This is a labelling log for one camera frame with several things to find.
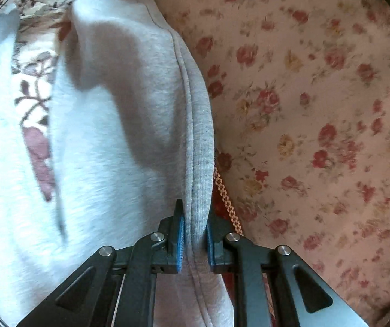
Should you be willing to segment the pink floral bed sheet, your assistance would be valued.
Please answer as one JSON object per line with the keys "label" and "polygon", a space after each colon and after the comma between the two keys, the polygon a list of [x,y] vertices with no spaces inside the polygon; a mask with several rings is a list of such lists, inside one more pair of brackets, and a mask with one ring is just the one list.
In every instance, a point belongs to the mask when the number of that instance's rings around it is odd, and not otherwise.
{"label": "pink floral bed sheet", "polygon": [[245,235],[293,248],[370,326],[390,319],[385,0],[156,0],[202,72]]}

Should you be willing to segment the red white floral blanket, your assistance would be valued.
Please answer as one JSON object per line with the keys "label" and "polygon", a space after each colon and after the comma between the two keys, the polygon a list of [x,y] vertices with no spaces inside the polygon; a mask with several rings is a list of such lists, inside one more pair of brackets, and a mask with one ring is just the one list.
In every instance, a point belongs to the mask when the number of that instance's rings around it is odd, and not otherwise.
{"label": "red white floral blanket", "polygon": [[0,14],[19,12],[11,60],[14,110],[26,146],[27,163],[45,202],[55,190],[48,140],[49,106],[60,43],[67,36],[65,16],[73,0],[0,0]]}

